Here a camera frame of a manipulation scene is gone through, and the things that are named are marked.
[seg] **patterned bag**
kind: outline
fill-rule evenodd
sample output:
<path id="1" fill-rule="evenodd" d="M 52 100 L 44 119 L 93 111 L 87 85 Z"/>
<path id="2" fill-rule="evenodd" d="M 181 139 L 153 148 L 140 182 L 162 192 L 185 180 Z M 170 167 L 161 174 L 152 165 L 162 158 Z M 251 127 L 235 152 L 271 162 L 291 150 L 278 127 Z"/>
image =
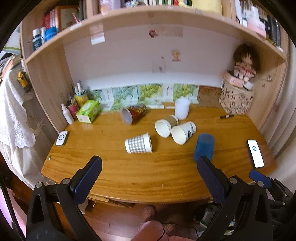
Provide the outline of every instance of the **patterned bag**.
<path id="1" fill-rule="evenodd" d="M 253 91 L 237 88 L 223 80 L 219 103 L 228 114 L 246 114 L 251 107 L 253 97 Z"/>

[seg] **smartphone screen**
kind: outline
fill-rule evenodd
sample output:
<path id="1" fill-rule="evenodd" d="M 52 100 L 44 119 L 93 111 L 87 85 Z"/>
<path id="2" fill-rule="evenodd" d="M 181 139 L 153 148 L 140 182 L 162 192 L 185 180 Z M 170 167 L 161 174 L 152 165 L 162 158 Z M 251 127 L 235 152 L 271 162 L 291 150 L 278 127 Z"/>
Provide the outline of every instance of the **smartphone screen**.
<path id="1" fill-rule="evenodd" d="M 251 156 L 252 156 L 255 168 L 263 167 L 264 162 L 263 162 L 263 159 L 262 159 L 261 152 L 260 152 L 260 149 L 258 147 L 257 141 L 248 140 L 247 144 L 248 144 L 248 148 L 249 148 L 249 150 L 251 152 Z"/>

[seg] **doll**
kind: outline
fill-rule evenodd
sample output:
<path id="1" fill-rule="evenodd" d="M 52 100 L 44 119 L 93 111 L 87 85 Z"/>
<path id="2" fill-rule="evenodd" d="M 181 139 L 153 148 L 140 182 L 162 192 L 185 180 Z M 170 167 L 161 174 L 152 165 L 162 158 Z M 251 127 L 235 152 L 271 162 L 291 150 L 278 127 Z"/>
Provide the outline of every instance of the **doll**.
<path id="1" fill-rule="evenodd" d="M 244 82 L 248 82 L 260 70 L 259 56 L 256 50 L 247 44 L 242 44 L 236 49 L 233 59 L 235 61 L 233 75 Z"/>

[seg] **bookshelf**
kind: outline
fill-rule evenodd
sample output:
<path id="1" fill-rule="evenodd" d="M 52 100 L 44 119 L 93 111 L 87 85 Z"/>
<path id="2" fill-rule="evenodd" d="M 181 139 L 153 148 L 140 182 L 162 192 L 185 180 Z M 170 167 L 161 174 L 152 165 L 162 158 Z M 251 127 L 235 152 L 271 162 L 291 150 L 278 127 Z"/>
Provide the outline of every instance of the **bookshelf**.
<path id="1" fill-rule="evenodd" d="M 93 6 L 93 1 L 88 0 L 88 4 Z M 30 43 L 32 30 L 42 26 L 44 13 L 57 3 L 56 0 L 43 0 L 24 19 L 21 27 L 21 44 L 36 96 L 55 129 L 62 131 L 66 126 L 60 104 L 67 100 L 68 92 L 73 84 L 65 47 L 90 38 L 98 26 L 103 26 L 104 32 L 108 32 L 151 24 L 170 24 L 204 29 L 254 45 L 260 55 L 262 66 L 260 78 L 264 80 L 268 75 L 272 75 L 273 78 L 273 81 L 269 83 L 258 81 L 255 91 L 258 89 L 261 94 L 258 94 L 257 100 L 253 101 L 249 112 L 252 121 L 260 129 L 272 109 L 283 82 L 288 37 L 282 30 L 282 38 L 284 39 L 282 41 L 284 52 L 282 53 L 270 42 L 259 37 L 257 33 L 236 22 L 234 0 L 222 0 L 221 2 L 223 16 L 178 6 L 140 6 L 118 9 L 102 15 L 96 14 L 95 9 L 91 11 L 91 7 L 89 7 L 86 20 L 61 31 L 33 52 Z M 221 44 L 219 39 L 215 41 L 216 44 Z"/>

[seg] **black pen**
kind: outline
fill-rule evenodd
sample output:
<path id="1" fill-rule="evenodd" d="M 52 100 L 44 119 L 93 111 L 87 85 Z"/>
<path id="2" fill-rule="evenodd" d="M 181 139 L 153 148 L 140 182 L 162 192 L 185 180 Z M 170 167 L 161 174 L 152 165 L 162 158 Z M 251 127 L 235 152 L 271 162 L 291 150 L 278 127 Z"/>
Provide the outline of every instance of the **black pen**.
<path id="1" fill-rule="evenodd" d="M 234 117 L 234 115 L 223 115 L 223 116 L 220 116 L 220 119 L 227 119 L 230 117 Z"/>

